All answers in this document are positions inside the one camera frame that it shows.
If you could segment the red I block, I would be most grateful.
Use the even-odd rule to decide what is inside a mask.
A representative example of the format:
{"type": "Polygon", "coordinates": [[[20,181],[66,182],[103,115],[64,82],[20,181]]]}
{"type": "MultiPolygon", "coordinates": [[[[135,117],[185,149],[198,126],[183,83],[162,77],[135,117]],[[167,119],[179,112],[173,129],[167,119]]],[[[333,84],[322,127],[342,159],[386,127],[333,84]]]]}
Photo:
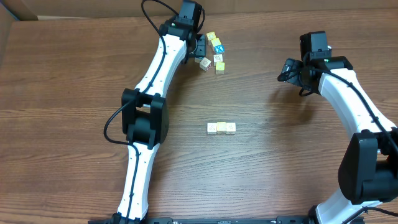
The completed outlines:
{"type": "Polygon", "coordinates": [[[208,123],[207,124],[207,134],[217,134],[217,124],[208,123]]]}

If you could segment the white block blue side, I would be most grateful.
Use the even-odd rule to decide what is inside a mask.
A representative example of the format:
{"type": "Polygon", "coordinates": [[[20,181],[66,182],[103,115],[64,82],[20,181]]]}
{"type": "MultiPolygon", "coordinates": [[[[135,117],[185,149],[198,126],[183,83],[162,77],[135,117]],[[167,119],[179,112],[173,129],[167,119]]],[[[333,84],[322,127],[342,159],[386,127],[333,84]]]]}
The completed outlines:
{"type": "Polygon", "coordinates": [[[226,134],[236,133],[236,123],[226,123],[226,134]]]}

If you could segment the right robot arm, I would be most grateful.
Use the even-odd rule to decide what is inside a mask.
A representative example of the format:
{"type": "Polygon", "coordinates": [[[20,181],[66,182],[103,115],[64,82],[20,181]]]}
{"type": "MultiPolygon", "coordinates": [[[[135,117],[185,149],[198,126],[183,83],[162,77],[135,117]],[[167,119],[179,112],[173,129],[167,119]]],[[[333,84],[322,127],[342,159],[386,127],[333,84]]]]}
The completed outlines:
{"type": "Polygon", "coordinates": [[[301,58],[286,60],[278,81],[301,88],[301,97],[317,94],[336,111],[350,138],[338,169],[339,187],[313,206],[303,223],[363,223],[370,210],[397,198],[397,126],[361,87],[352,64],[334,57],[324,31],[300,36],[301,58]]]}

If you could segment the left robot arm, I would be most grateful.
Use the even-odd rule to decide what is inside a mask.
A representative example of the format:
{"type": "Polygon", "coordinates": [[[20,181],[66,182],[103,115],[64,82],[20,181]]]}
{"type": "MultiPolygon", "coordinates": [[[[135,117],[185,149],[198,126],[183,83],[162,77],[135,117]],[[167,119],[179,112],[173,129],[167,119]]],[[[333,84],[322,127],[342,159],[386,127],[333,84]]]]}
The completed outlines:
{"type": "Polygon", "coordinates": [[[181,63],[206,54],[201,28],[204,8],[195,1],[183,1],[180,11],[155,28],[159,44],[154,58],[135,89],[125,89],[121,107],[112,117],[122,117],[128,149],[124,192],[118,210],[108,223],[144,223],[149,203],[149,183],[155,155],[169,130],[166,94],[181,63]]]}

